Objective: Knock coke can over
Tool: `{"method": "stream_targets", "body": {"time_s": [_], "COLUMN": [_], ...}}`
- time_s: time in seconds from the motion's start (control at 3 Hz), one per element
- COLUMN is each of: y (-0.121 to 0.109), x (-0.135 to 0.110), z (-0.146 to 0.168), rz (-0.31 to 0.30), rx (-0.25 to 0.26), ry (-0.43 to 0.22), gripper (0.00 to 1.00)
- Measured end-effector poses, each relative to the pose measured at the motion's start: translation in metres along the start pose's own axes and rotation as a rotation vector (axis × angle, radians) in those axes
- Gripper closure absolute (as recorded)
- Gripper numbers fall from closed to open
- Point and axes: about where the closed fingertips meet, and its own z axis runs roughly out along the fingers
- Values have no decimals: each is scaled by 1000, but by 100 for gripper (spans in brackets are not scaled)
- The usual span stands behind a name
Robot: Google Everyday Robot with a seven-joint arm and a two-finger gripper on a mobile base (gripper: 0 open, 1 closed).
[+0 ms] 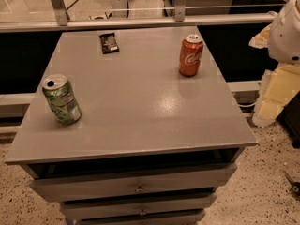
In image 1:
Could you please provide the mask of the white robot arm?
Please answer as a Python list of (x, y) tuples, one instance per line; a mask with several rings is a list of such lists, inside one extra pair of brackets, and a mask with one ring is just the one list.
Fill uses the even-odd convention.
[(279, 63), (300, 64), (300, 0), (289, 0), (273, 20), (268, 52)]

